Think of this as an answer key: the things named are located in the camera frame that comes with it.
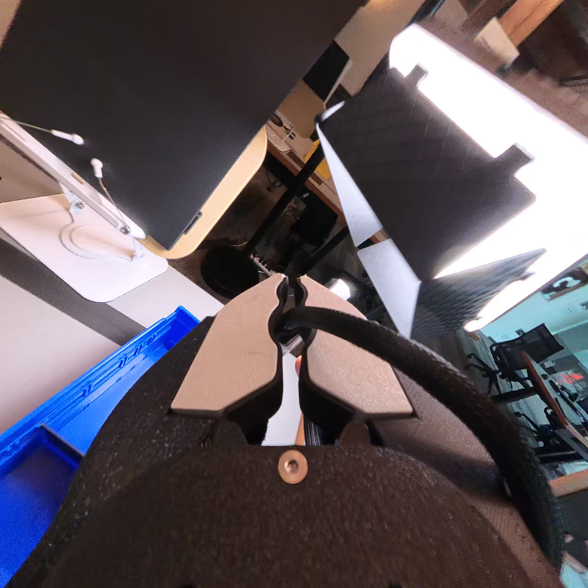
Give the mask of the blue storage bin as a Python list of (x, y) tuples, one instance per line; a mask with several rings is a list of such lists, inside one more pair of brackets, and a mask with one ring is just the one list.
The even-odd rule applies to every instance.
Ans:
[(178, 306), (1, 433), (1, 587), (55, 518), (116, 405), (199, 322)]

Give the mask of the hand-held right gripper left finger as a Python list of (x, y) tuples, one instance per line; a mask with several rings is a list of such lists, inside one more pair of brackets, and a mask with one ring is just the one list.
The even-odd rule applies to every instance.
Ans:
[(203, 417), (253, 409), (270, 418), (282, 403), (282, 349), (270, 332), (283, 314), (283, 274), (228, 302), (214, 317), (171, 410)]

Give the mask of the black tilted panel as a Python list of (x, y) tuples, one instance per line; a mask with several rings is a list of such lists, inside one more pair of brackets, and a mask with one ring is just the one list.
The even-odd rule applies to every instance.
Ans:
[(350, 56), (336, 41), (332, 41), (305, 74), (303, 81), (322, 102), (327, 103), (351, 66)]

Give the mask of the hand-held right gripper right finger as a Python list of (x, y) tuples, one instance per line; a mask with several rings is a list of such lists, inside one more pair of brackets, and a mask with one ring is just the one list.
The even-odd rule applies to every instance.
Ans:
[(299, 401), (313, 422), (406, 418), (414, 414), (395, 371), (352, 342), (313, 328), (299, 376)]

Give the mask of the wooden table with black legs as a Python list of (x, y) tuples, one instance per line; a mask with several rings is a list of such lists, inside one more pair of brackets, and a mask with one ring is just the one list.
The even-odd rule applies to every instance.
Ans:
[[(265, 130), (267, 152), (283, 165), (290, 175), (296, 176), (318, 148), (309, 138), (300, 138), (298, 135), (288, 138), (287, 132), (283, 133), (270, 123), (266, 123)], [(327, 178), (319, 172), (319, 168), (316, 168), (305, 185), (340, 217), (344, 217), (342, 204), (331, 177)]]

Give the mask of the bright studio light panel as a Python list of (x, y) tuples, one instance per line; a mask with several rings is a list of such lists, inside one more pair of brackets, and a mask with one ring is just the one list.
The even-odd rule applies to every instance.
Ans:
[(404, 336), (485, 327), (587, 256), (587, 137), (420, 25), (316, 130)]

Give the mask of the white metal stand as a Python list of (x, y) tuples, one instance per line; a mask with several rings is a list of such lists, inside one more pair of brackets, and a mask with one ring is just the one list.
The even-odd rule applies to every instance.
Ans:
[(56, 195), (1, 203), (1, 231), (78, 294), (107, 303), (168, 269), (143, 244), (146, 233), (116, 206), (104, 184), (104, 164), (89, 161), (99, 189), (61, 161), (28, 129), (84, 145), (78, 134), (22, 123), (1, 113), (1, 137), (59, 185)]

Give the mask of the wooden office desk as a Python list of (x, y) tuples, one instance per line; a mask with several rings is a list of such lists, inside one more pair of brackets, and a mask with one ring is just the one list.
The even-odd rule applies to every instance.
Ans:
[(571, 424), (563, 412), (558, 400), (553, 397), (550, 386), (546, 384), (549, 380), (544, 370), (537, 364), (526, 352), (522, 352), (522, 357), (527, 366), (527, 374), (533, 382), (533, 387), (537, 391), (540, 399), (546, 404), (546, 408), (551, 410), (553, 415), (551, 427), (555, 434), (569, 445), (580, 457), (581, 460), (587, 461), (587, 439)]

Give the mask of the yellow plastic bin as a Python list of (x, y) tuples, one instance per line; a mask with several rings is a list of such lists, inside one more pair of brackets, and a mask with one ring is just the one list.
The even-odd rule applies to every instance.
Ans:
[[(321, 147), (320, 140), (313, 141), (309, 151), (305, 154), (303, 161), (306, 163), (313, 156), (315, 151)], [(332, 177), (326, 158), (323, 156), (320, 163), (317, 165), (315, 173), (317, 173), (323, 180), (329, 180)]]

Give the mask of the black light stand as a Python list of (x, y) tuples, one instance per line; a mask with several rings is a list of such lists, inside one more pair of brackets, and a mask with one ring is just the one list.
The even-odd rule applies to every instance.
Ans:
[(251, 259), (251, 254), (254, 254), (259, 243), (290, 202), (303, 191), (306, 182), (324, 157), (322, 145), (319, 143), (298, 174), (286, 184), (286, 191), (244, 246), (218, 246), (206, 254), (202, 261), (201, 273), (203, 280), (212, 290), (232, 299), (259, 283), (258, 267)]

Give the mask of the beige cardboard stand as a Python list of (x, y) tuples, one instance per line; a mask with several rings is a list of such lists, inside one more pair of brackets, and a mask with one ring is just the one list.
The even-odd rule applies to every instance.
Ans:
[(324, 101), (300, 80), (277, 108), (276, 114), (284, 122), (291, 123), (298, 136), (310, 138), (315, 132), (316, 117), (325, 110)]

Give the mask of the black office chair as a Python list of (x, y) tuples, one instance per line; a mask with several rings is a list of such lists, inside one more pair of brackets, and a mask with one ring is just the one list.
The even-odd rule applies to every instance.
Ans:
[(523, 389), (530, 389), (533, 386), (530, 376), (527, 375), (527, 364), (523, 354), (540, 364), (563, 350), (564, 346), (558, 338), (548, 330), (545, 324), (541, 324), (514, 339), (493, 342), (489, 346), (493, 365), (488, 364), (475, 353), (470, 353), (467, 355), (469, 362), (466, 368), (475, 368), (488, 379), (489, 393), (493, 388), (496, 388), (498, 393), (502, 393), (499, 380), (507, 382), (511, 390), (514, 384), (519, 384)]

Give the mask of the black board with wooden edge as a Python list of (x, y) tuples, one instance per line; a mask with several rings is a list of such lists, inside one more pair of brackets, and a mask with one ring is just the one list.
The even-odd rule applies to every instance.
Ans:
[(21, 1), (1, 111), (166, 249), (362, 1)]

